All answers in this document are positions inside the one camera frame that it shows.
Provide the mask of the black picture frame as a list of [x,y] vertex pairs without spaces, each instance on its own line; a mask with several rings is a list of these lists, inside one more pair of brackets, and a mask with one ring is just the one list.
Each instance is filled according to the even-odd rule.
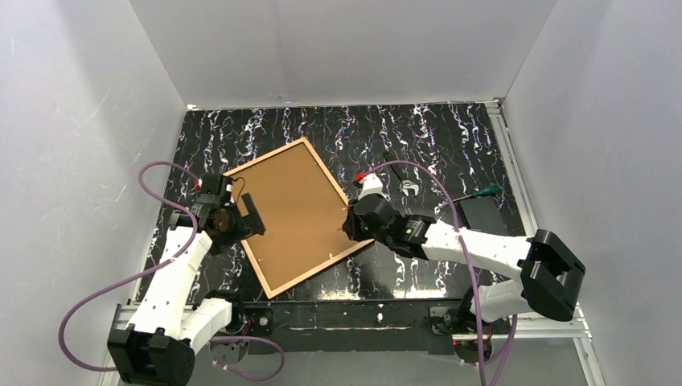
[[350,240],[342,230],[348,198],[307,138],[259,156],[227,175],[244,179],[265,233],[243,249],[268,299],[321,273],[370,240]]

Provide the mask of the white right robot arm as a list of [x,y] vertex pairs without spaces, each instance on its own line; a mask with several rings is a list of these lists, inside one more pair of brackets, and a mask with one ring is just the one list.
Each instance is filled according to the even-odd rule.
[[532,311],[559,322],[573,319],[585,266],[555,233],[539,229],[524,238],[457,229],[433,217],[401,214],[374,174],[360,175],[355,184],[360,193],[342,226],[350,240],[375,240],[406,258],[471,262],[506,278],[473,285],[452,314],[455,322],[488,324]]

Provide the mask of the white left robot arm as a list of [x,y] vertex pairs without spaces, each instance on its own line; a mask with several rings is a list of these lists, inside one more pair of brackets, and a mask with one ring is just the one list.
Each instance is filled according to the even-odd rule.
[[126,326],[109,333],[109,354],[127,384],[185,385],[196,355],[213,336],[243,328],[243,307],[233,291],[212,290],[183,314],[206,255],[265,231],[250,195],[243,198],[247,215],[240,213],[233,184],[228,176],[203,176],[193,201],[170,217],[161,268]]

